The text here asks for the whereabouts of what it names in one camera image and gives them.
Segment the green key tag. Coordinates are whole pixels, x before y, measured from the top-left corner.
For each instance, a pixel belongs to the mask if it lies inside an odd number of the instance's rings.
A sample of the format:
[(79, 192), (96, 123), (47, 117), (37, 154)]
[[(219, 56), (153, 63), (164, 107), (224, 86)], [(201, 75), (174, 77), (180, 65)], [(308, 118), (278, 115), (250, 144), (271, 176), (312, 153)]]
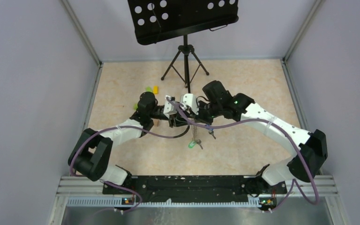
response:
[(195, 141), (191, 141), (191, 142), (188, 144), (188, 147), (191, 149), (191, 148), (193, 148), (195, 145), (196, 145), (196, 142), (195, 142)]

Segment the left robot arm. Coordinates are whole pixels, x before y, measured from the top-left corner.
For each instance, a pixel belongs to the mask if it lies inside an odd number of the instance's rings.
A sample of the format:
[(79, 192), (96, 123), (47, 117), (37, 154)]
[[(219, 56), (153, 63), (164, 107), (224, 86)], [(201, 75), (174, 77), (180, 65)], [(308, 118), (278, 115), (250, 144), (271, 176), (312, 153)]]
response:
[(121, 194), (129, 192), (132, 186), (130, 172), (109, 164), (112, 149), (151, 133), (154, 120), (174, 122), (176, 104), (174, 97), (167, 96), (164, 105), (159, 105), (152, 92), (144, 92), (136, 111), (123, 123), (99, 131), (85, 129), (68, 158), (70, 174), (91, 181), (113, 183)]

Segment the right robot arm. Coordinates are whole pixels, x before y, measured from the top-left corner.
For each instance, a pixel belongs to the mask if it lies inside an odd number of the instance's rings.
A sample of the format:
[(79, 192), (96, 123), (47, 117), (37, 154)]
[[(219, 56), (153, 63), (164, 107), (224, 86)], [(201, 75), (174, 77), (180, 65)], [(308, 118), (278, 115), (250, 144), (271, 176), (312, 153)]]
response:
[(231, 95), (220, 81), (214, 80), (203, 87), (208, 102), (200, 101), (199, 114), (208, 122), (223, 116), (256, 129), (274, 140), (291, 155), (278, 163), (265, 166), (257, 173), (256, 187), (269, 193), (276, 184), (298, 179), (310, 182), (328, 157), (326, 135), (317, 129), (310, 132), (293, 126), (263, 109), (251, 97), (238, 93)]

